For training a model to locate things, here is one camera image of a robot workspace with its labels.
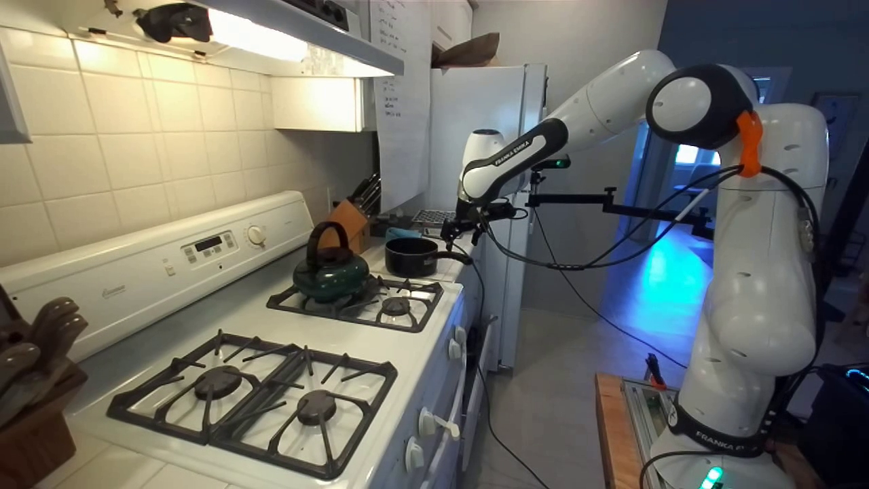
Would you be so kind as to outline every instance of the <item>white gas stove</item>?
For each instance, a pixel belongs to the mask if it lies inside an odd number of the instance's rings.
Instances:
[[[296,309],[286,292],[310,229],[288,192],[0,282],[25,317],[71,297],[91,324],[72,350],[90,374],[72,430],[233,487],[453,487],[462,285],[372,267],[364,305]]]

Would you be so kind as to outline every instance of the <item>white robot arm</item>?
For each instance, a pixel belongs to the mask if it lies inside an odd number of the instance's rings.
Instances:
[[[702,487],[709,467],[721,471],[717,489],[792,487],[764,442],[777,384],[812,364],[818,350],[804,207],[812,202],[821,210],[822,202],[826,122],[812,107],[751,100],[751,81],[727,66],[677,71],[664,55],[639,52],[506,146],[492,145],[485,130],[469,137],[455,220],[443,230],[450,240],[480,226],[508,179],[571,158],[641,118],[668,142],[717,149],[721,167],[742,167],[735,179],[720,184],[713,281],[678,402],[651,446],[655,457],[705,450],[655,463],[677,489]],[[792,187],[768,171],[787,173]]]

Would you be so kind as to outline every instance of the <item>stove backsplash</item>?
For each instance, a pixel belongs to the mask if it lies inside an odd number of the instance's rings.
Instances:
[[[32,24],[0,47],[32,137],[0,146],[0,270],[279,191],[325,217],[375,167],[372,134],[275,130],[265,73]]]

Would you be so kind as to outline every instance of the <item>pot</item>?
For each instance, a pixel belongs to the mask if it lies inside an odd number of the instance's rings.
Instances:
[[[328,229],[337,233],[339,248],[320,248],[320,237]],[[333,220],[320,224],[310,233],[307,255],[294,270],[294,285],[320,305],[356,297],[368,281],[368,264],[351,251],[348,230]]]
[[[463,254],[440,254],[431,240],[401,237],[385,241],[385,270],[396,277],[428,277],[438,273],[438,259],[469,264]]]

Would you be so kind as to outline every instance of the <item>kettle handle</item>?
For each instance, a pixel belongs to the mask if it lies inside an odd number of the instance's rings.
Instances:
[[[310,267],[310,270],[320,270],[320,254],[318,254],[318,248],[320,248],[320,237],[322,237],[328,229],[337,230],[337,240],[339,240],[341,251],[351,251],[351,240],[348,240],[345,226],[339,226],[339,224],[333,224],[333,220],[322,220],[322,224],[318,224],[314,230],[310,230],[310,240],[307,240],[307,267]]]

